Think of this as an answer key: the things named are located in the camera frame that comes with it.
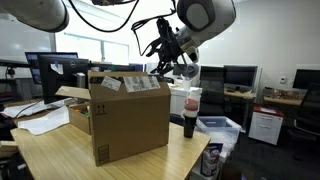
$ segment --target office chair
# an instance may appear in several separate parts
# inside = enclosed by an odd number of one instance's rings
[[[224,79],[201,80],[199,116],[224,116]]]
[[[316,137],[320,136],[320,84],[311,84],[298,109],[294,126],[302,132],[290,131],[289,134],[295,139],[303,139],[305,141],[315,142]],[[303,155],[310,155],[316,152],[319,156],[317,147],[306,148],[303,151],[293,155],[294,159],[302,160]]]

